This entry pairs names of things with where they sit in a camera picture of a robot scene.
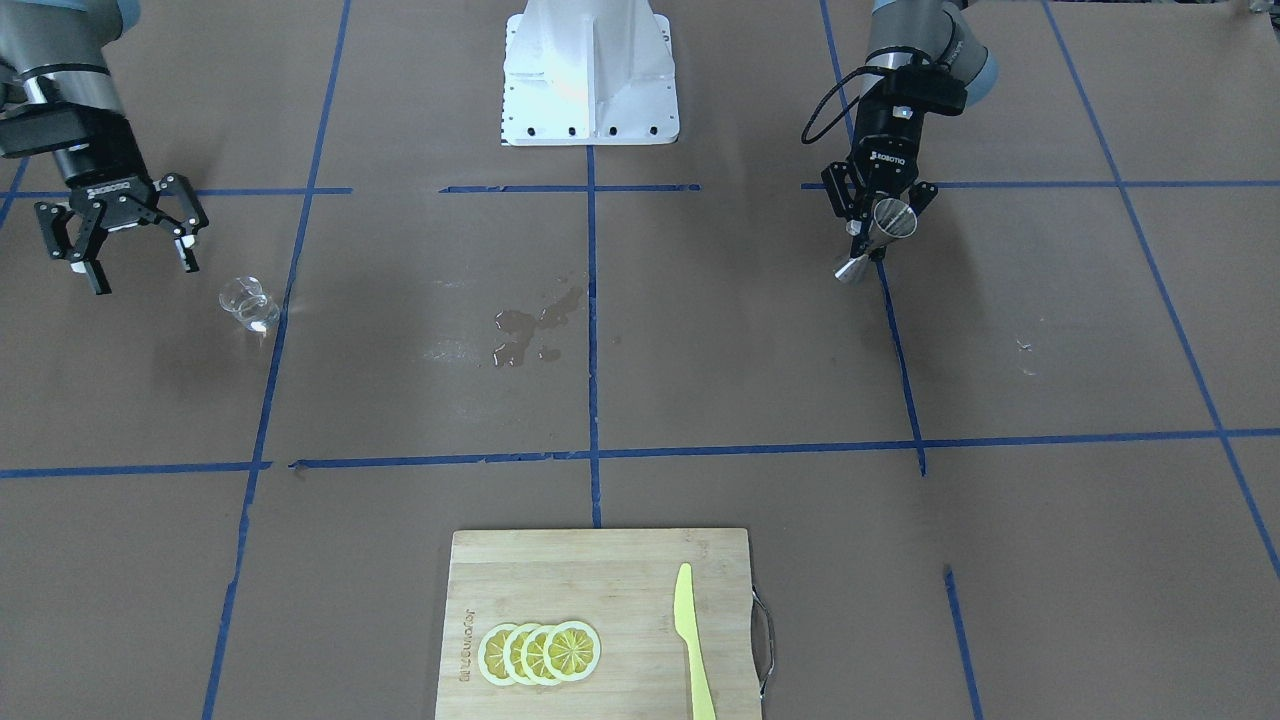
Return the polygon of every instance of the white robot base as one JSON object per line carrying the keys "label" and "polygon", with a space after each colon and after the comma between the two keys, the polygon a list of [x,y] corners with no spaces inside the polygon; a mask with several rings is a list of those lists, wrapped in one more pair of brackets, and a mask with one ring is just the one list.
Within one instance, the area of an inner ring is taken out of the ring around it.
{"label": "white robot base", "polygon": [[648,0],[529,0],[507,20],[503,72],[503,145],[680,137],[671,22]]}

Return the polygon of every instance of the robotiq logo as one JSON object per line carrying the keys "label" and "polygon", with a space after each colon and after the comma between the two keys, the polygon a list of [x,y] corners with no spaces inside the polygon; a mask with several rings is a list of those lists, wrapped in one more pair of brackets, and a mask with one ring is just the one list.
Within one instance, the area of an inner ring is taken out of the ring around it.
{"label": "robotiq logo", "polygon": [[895,165],[906,165],[906,160],[901,158],[895,158],[892,155],[883,155],[881,152],[872,150],[872,163],[874,163],[876,160],[886,160],[888,163],[893,163]]}
{"label": "robotiq logo", "polygon": [[108,192],[116,192],[116,191],[120,191],[120,190],[132,190],[132,188],[133,188],[133,186],[129,184],[129,183],[127,183],[127,182],[118,182],[115,184],[108,184],[108,186],[102,186],[102,187],[93,187],[93,188],[90,188],[90,191],[88,191],[88,199],[93,200],[99,195],[106,195]]}

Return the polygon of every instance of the yellow plastic knife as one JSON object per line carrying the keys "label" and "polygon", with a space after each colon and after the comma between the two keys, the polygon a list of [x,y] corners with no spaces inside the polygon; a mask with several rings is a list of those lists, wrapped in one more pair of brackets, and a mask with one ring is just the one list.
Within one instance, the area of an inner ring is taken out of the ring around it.
{"label": "yellow plastic knife", "polygon": [[694,610],[694,569],[685,562],[676,575],[676,633],[689,647],[689,684],[694,696],[694,720],[716,720],[712,688],[703,667],[703,646],[698,641],[698,614]]}

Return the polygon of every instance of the metal handle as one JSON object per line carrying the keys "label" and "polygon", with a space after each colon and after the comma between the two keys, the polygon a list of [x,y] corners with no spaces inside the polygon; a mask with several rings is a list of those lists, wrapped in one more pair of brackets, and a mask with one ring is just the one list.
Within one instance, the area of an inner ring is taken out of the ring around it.
{"label": "metal handle", "polygon": [[[764,702],[765,688],[769,684],[769,678],[773,676],[773,671],[777,670],[778,662],[777,662],[777,655],[773,651],[773,648],[774,648],[774,646],[773,646],[773,615],[769,614],[769,609],[764,605],[764,601],[760,600],[760,592],[758,589],[755,589],[755,585],[751,585],[751,606],[753,606],[753,611],[754,611],[755,607],[759,607],[760,612],[764,614],[764,632],[768,634],[768,641],[769,641],[769,643],[768,643],[769,644],[769,667],[764,671],[764,676],[760,678],[760,702]],[[756,666],[756,673],[759,674],[759,666]]]}

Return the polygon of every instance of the clear glass cup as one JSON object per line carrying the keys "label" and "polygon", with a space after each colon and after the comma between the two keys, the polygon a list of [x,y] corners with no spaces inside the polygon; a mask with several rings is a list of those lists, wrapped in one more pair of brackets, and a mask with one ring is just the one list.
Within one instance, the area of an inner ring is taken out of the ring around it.
{"label": "clear glass cup", "polygon": [[280,306],[262,290],[257,278],[236,278],[223,286],[218,304],[239,324],[256,333],[265,333],[280,320]]}

